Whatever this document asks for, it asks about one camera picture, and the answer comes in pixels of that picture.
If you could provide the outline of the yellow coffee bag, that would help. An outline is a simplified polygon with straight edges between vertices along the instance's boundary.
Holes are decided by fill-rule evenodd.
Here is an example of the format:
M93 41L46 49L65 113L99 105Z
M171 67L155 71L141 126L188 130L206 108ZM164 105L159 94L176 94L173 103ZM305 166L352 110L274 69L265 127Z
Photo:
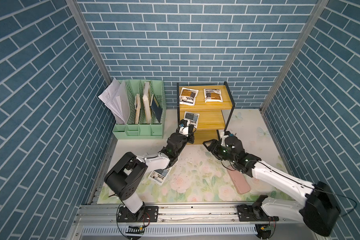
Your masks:
M205 103L223 103L222 90L220 89L204 89Z
M182 88L179 95L180 105L194 106L199 90Z

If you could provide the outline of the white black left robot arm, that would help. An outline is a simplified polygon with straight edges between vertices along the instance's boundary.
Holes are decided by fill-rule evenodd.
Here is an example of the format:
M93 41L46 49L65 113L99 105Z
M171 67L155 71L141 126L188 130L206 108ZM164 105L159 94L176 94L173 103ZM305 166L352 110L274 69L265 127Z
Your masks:
M172 167L186 145L194 143L195 131L194 125L181 123L167 139L167 145L157 154L136 156L132 152L127 152L108 171L104 182L124 204L129 214L138 216L145 211L145 203L136 193L143 176L147 172Z

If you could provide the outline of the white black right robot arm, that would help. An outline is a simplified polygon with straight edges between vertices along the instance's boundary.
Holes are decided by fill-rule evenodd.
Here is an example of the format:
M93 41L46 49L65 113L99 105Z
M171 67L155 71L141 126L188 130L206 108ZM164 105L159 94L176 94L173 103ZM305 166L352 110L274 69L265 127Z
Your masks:
M291 201L281 201L262 196L257 205L265 214L304 223L323 237L331 234L341 209L327 184L304 181L272 167L247 153L242 142L232 134L220 140L205 141L203 145L218 160L229 161L238 172L263 181L292 198Z

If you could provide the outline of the teal coffee bag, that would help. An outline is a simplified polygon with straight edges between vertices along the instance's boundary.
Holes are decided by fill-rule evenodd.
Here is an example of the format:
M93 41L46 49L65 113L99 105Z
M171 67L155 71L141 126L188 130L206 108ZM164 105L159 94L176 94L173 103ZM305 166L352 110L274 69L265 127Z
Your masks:
M159 186L162 186L167 177L169 176L170 171L171 168L152 171L149 174L149 179L152 180L154 183L158 184Z
M198 127L198 121L199 121L200 114L191 113L185 111L184 113L184 120L187 121L188 125L193 125L195 128Z

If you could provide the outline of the wooden black-frame three-tier shelf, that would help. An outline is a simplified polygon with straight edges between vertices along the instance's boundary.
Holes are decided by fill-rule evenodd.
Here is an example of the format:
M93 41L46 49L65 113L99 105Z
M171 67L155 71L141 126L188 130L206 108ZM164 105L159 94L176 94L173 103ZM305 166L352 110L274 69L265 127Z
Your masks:
M186 112L199 114L198 126L194 133L195 145L218 139L220 132L227 130L233 111L236 107L230 87L227 82L216 86L187 86L187 89L198 90L194 106L180 104L177 100L178 121L184 118ZM222 92L223 102L205 102L204 89L218 89Z

